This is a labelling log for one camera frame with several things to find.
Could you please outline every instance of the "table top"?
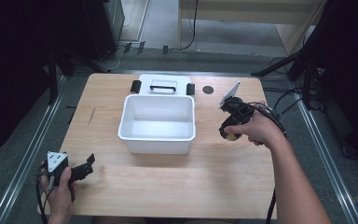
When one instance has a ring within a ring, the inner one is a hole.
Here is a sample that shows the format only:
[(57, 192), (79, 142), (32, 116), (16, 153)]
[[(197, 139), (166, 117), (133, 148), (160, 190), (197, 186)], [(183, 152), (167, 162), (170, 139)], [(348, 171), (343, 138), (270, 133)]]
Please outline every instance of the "table top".
[[(76, 182), (75, 215), (266, 218), (274, 189), (269, 150), (246, 137), (229, 142), (218, 132), (229, 116), (218, 108), (223, 94), (240, 80), (237, 96), (244, 102), (265, 101), (260, 81), (190, 77), (197, 129), (190, 152), (152, 155), (131, 154), (117, 136), (124, 100), (138, 78), (89, 77), (61, 148), (70, 167), (95, 155), (94, 173)], [(213, 93), (204, 93), (204, 86)]]

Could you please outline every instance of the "forearm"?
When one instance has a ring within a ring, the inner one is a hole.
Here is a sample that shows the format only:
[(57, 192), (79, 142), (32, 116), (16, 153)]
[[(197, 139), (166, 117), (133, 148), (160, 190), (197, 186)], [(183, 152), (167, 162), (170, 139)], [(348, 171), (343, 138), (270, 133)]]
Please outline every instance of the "forearm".
[(281, 223), (331, 223), (322, 203), (301, 169), (291, 144), (281, 139), (271, 149), (277, 213)]

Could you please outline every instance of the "open storage box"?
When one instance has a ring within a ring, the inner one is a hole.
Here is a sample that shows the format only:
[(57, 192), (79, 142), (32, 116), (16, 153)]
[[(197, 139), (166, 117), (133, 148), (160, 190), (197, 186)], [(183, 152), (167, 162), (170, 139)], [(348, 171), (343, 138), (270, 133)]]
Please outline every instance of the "open storage box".
[(178, 92), (127, 96), (118, 136), (132, 153), (187, 154), (196, 136), (193, 97)]

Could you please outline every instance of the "person's right arm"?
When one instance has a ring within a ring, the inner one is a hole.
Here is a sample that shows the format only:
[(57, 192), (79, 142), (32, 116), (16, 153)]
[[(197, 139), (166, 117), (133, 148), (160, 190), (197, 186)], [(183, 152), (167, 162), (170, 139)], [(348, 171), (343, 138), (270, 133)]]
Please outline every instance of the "person's right arm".
[(331, 223), (301, 169), (292, 145), (271, 120), (255, 111), (248, 123), (228, 126), (225, 132), (246, 134), (249, 141), (257, 146), (263, 143), (271, 151), (280, 223)]

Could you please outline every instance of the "gray floor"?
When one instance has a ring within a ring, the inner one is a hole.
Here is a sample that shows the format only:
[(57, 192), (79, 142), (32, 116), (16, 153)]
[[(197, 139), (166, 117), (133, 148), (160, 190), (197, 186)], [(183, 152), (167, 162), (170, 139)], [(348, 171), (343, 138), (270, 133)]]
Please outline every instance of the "gray floor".
[[(194, 44), (193, 49), (188, 51), (170, 50), (168, 54), (163, 55), (161, 51), (162, 45), (176, 47), (176, 25), (173, 25), (176, 21), (169, 18), (171, 14), (175, 14), (174, 12), (158, 10), (158, 7), (172, 8), (174, 2), (176, 1), (151, 1), (149, 12), (145, 20), (145, 27), (140, 37), (141, 41), (145, 41), (146, 46), (143, 53), (137, 54), (137, 49), (131, 49), (128, 53), (123, 53), (123, 50), (121, 50), (117, 55), (112, 55), (110, 59), (102, 62), (102, 64), (111, 68), (118, 65), (113, 69), (114, 73), (165, 71), (166, 73), (172, 74), (175, 73), (174, 71), (179, 71), (180, 74), (197, 72), (196, 75), (248, 77), (250, 72), (259, 71), (269, 66), (270, 61), (275, 57), (285, 56), (283, 46), (280, 44), (280, 40), (277, 38), (276, 31), (272, 25), (233, 24), (233, 27), (235, 27), (233, 30), (216, 29), (213, 30), (215, 36), (208, 36), (206, 35), (208, 32), (206, 30), (209, 28), (213, 29), (216, 25), (207, 24), (211, 21), (206, 21), (205, 27), (199, 28), (200, 32), (197, 33), (197, 44)], [(158, 11), (164, 12), (160, 13), (160, 15), (162, 14), (167, 17), (166, 22), (168, 24), (163, 24), (164, 22), (158, 20)], [(190, 32), (189, 30), (187, 33), (185, 31), (188, 21), (183, 21), (183, 24), (185, 43), (185, 36), (189, 35)], [(238, 34), (237, 32), (238, 29), (242, 29), (239, 27), (243, 29), (248, 27), (253, 31), (253, 35), (261, 34), (263, 38), (257, 38), (252, 35), (246, 39), (247, 42), (239, 42), (239, 40), (243, 39), (242, 34)], [(234, 50), (237, 46), (241, 46), (243, 50), (241, 50), (241, 52)], [(46, 157), (48, 151), (60, 150), (61, 143), (69, 127), (68, 121), (74, 112), (73, 108), (67, 108), (67, 106), (77, 105), (87, 79), (89, 75), (93, 73), (92, 70), (81, 64), (77, 65), (76, 68), (75, 75), (68, 77), (65, 81), (66, 85), (62, 95), (62, 101), (38, 148), (38, 152), (31, 162), (32, 166), (29, 172), (24, 173), (26, 179), (21, 186), (21, 190), (18, 192), (18, 195), (14, 194), (15, 201), (13, 201), (11, 211), (9, 210), (10, 212), (7, 214), (6, 223), (40, 222), (36, 212), (34, 171), (38, 164)], [(261, 78), (261, 81), (264, 88), (291, 89), (285, 75), (278, 73)], [(273, 105), (282, 95), (281, 92), (276, 91), (266, 91), (265, 94), (270, 105)], [(282, 100), (278, 108), (283, 110), (294, 100), (295, 97), (289, 95)], [(48, 110), (47, 102), (48, 91), (34, 105), (10, 139), (0, 147), (0, 202), (13, 176), (16, 175), (17, 168), (21, 164), (24, 154), (27, 152), (39, 123)], [(343, 157), (340, 150), (341, 145), (332, 131), (326, 115), (319, 111), (312, 112), (312, 115), (318, 123), (319, 130), (324, 137), (325, 143), (328, 145), (329, 152), (358, 208), (358, 161)], [(353, 223), (347, 221), (340, 201), (337, 198), (336, 191), (324, 169), (320, 155), (310, 135), (309, 127), (304, 121), (299, 107), (295, 106), (285, 114), (282, 117), (282, 123), (288, 131), (288, 137), (296, 149), (296, 155), (305, 173), (320, 196), (333, 222)], [(263, 220), (242, 220), (241, 222), (263, 223)], [(91, 223), (91, 218), (74, 217), (72, 223)]]

